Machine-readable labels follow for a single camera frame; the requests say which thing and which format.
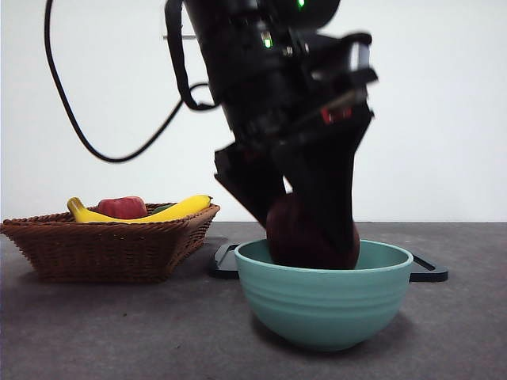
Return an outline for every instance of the gray table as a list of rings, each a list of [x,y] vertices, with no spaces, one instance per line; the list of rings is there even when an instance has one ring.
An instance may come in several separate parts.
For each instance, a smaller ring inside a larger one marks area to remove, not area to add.
[[[2,379],[504,379],[507,225],[362,223],[363,238],[450,269],[411,283],[398,316],[337,353],[292,347],[250,312],[237,280],[206,274],[255,223],[214,223],[205,246],[159,285],[45,284],[2,238]]]

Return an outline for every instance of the woven basket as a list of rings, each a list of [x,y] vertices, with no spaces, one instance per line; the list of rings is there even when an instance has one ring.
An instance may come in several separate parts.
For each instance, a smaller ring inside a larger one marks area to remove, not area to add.
[[[149,203],[148,211],[169,203]],[[201,247],[220,207],[171,222],[76,223],[71,213],[5,220],[0,233],[44,282],[159,283]]]

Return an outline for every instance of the banana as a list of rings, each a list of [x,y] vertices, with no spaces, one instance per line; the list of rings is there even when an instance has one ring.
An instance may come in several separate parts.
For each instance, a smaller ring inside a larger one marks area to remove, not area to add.
[[[155,222],[168,222],[171,220],[181,219],[185,216],[195,214],[208,208],[212,198],[210,196],[190,196],[183,199],[181,202],[176,203],[172,207],[166,208],[157,214],[148,215],[144,218],[138,219],[118,219],[110,218],[107,215],[99,214],[98,212],[90,211],[83,206],[78,197],[70,198],[67,202],[67,208],[72,213],[76,222],[78,223],[155,223]]]

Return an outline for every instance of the green led light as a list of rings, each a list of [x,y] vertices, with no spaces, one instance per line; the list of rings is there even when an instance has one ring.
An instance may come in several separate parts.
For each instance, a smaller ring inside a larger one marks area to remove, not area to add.
[[[270,38],[264,38],[264,46],[268,49],[273,47],[273,40]]]

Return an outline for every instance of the red apple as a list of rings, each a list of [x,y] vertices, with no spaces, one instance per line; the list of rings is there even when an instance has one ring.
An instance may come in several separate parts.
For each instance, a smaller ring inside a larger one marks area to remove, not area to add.
[[[355,224],[353,233],[353,247],[336,250],[294,193],[280,197],[266,220],[273,262],[289,267],[354,269],[360,246]]]
[[[138,196],[103,199],[98,204],[97,212],[119,219],[137,219],[148,215],[146,204]]]

